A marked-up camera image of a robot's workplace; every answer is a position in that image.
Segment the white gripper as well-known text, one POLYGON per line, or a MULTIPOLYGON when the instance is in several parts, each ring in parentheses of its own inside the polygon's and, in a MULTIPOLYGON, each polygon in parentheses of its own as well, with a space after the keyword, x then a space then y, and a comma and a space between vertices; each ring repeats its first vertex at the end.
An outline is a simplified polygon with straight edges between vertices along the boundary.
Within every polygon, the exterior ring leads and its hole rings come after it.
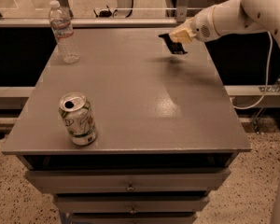
POLYGON ((220 38, 214 24, 215 6, 207 7, 193 18, 185 20, 169 36, 175 43, 190 43, 195 37, 202 42, 220 38))

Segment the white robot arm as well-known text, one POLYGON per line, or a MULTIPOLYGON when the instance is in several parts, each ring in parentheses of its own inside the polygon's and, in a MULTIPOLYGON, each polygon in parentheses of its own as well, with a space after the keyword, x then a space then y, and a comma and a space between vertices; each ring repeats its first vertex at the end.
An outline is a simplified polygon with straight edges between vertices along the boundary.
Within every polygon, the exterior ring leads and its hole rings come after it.
POLYGON ((204 8, 169 33, 175 43, 217 40, 224 35, 269 32, 280 48, 280 0, 228 0, 204 8))

